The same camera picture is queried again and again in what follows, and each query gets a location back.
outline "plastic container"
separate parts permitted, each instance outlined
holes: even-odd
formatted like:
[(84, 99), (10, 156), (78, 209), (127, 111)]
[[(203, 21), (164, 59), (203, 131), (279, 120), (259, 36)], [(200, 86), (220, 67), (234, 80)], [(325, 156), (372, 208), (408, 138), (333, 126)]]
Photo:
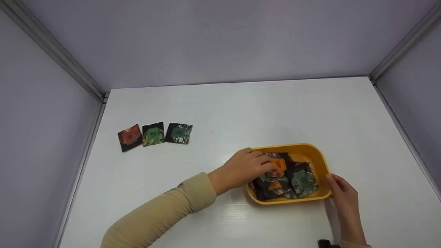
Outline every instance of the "plastic container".
[(266, 201), (259, 201), (254, 193), (253, 186), (251, 183), (247, 184), (246, 190), (250, 198), (262, 205), (274, 205), (274, 204), (284, 204), (284, 203), (299, 203), (306, 201), (321, 200), (329, 197), (331, 195), (331, 188), (329, 187), (328, 181), (326, 180), (326, 174), (329, 174), (328, 165), (326, 164), (325, 158), (321, 151), (308, 143), (299, 144), (289, 144), (281, 146), (272, 147), (258, 147), (253, 148), (253, 150), (258, 150), (262, 152), (287, 152), (289, 156), (298, 162), (306, 161), (310, 163), (311, 170), (318, 181), (320, 189), (305, 198), (302, 199), (287, 199), (287, 198), (274, 198)]

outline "square packet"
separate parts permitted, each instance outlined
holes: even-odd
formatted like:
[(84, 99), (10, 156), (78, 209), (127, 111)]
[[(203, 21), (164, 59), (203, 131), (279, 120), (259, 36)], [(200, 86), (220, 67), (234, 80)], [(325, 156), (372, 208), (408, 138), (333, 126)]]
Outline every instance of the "square packet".
[(280, 170), (274, 173), (264, 173), (253, 180), (253, 188), (258, 200), (268, 200), (278, 197), (294, 198), (289, 180)]
[(262, 152), (263, 155), (269, 157), (269, 161), (271, 163), (276, 164), (280, 170), (286, 170), (286, 162), (288, 162), (291, 158), (288, 153), (275, 153), (275, 152)]
[(320, 188), (308, 162), (290, 162), (285, 174), (299, 199), (305, 198)]
[(142, 126), (142, 146), (164, 143), (164, 122)]
[(188, 144), (190, 141), (190, 133), (193, 129), (192, 125), (170, 123), (168, 125), (165, 142)]
[(121, 150), (128, 151), (142, 144), (142, 135), (138, 124), (131, 128), (127, 128), (118, 133)]

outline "hand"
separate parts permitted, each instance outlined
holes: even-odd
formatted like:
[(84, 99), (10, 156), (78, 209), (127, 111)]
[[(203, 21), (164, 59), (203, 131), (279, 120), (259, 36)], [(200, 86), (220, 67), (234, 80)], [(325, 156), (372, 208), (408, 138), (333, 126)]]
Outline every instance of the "hand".
[(366, 245), (361, 226), (358, 192), (344, 178), (326, 175), (331, 186), (331, 198), (337, 208), (341, 238), (355, 244)]
[(245, 148), (236, 152), (223, 166), (210, 172), (208, 177), (217, 195), (222, 195), (230, 189), (251, 182), (267, 171), (278, 168), (276, 164), (270, 163), (269, 157), (262, 152)]

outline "light purple wall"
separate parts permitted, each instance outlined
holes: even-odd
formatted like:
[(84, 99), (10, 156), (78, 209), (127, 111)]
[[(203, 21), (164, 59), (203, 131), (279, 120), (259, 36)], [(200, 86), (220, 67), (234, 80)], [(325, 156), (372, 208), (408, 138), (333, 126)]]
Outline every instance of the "light purple wall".
[(377, 84), (441, 188), (441, 23)]
[(51, 248), (100, 104), (0, 11), (0, 247)]
[(105, 89), (367, 75), (436, 0), (23, 0)]

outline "beige sleeve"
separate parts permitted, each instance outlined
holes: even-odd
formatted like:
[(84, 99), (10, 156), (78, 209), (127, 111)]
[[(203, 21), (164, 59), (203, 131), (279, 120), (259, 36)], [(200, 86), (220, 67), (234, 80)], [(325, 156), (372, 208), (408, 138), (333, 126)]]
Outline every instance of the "beige sleeve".
[(101, 248), (148, 247), (182, 218), (210, 206), (215, 199), (208, 175), (198, 174), (115, 222), (105, 233)]
[(346, 240), (341, 240), (340, 246), (341, 248), (372, 248), (370, 245), (354, 244)]

